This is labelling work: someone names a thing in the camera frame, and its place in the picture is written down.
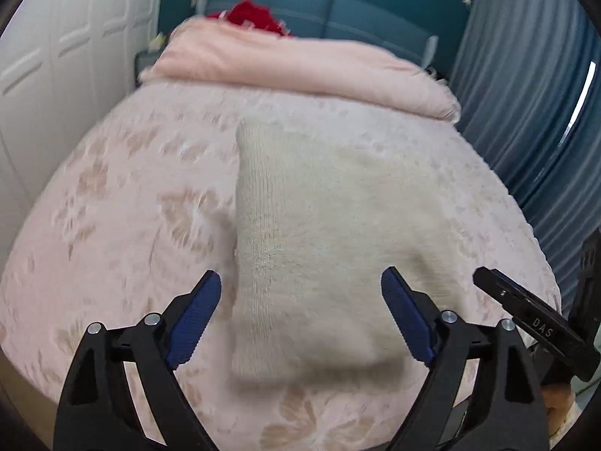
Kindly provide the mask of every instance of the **blue curtain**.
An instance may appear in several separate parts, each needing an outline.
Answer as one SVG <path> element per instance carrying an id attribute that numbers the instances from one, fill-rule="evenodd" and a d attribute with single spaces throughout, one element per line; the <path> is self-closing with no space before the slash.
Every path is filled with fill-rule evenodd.
<path id="1" fill-rule="evenodd" d="M 474 2 L 450 79 L 463 107 L 458 130 L 521 206 L 567 309 L 579 249 L 601 213 L 601 160 L 583 169 L 601 127 L 601 80 L 570 124 L 601 39 L 577 0 Z"/>

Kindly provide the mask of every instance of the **blue upholstered headboard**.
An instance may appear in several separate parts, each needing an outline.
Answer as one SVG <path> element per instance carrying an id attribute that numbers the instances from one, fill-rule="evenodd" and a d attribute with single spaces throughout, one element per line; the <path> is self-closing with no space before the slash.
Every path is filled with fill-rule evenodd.
<path id="1" fill-rule="evenodd" d="M 241 0 L 197 0 L 208 15 Z M 438 36 L 386 10 L 359 0 L 253 0 L 268 6 L 298 37 L 347 39 L 379 45 L 423 68 L 434 60 Z"/>

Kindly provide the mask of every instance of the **bed sheet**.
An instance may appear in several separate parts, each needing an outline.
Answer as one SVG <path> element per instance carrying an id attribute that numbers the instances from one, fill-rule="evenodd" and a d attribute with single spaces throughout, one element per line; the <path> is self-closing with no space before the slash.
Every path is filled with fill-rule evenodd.
<path id="1" fill-rule="evenodd" d="M 553 274 L 530 226 L 497 176 L 448 123 L 333 97 L 157 82 L 121 103 L 59 168 L 17 238 L 0 285 L 0 344 L 35 387 L 58 402 L 86 326 L 135 324 L 190 291 L 207 269 L 223 297 L 176 377 L 221 449 L 355 451 L 389 440 L 419 378 L 390 368 L 335 382 L 242 385 L 230 373 L 236 300 L 236 128 L 253 117 L 387 157 L 419 151 L 437 174 L 470 322 L 504 312 L 471 284 L 499 268 L 560 309 Z M 462 396 L 476 367 L 468 366 Z M 146 434 L 160 441 L 134 368 L 131 391 Z"/>

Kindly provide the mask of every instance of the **blue gripper pad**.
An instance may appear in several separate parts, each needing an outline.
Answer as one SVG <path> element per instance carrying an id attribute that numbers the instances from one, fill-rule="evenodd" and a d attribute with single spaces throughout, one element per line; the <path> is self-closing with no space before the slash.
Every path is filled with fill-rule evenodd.
<path id="1" fill-rule="evenodd" d="M 432 341 L 432 330 L 411 298 L 411 289 L 407 282 L 393 273 L 392 268 L 382 273 L 382 296 L 403 338 L 409 346 L 411 355 L 430 367 L 436 353 Z"/>
<path id="2" fill-rule="evenodd" d="M 169 352 L 165 357 L 169 368 L 175 370 L 190 360 L 220 298 L 221 279 L 217 273 L 212 273 L 171 330 Z"/>

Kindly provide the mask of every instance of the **bedside table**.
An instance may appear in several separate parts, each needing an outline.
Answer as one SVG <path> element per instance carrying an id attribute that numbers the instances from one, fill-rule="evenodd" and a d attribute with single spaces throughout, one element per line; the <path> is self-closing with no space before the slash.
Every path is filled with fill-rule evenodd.
<path id="1" fill-rule="evenodd" d="M 140 73 L 142 73 L 142 71 L 144 71 L 146 68 L 154 65 L 164 50 L 165 48 L 162 47 L 158 51 L 145 50 L 136 54 L 136 58 L 134 59 L 133 63 L 133 72 L 136 78 L 136 88 L 141 86 L 141 83 L 138 80 Z"/>

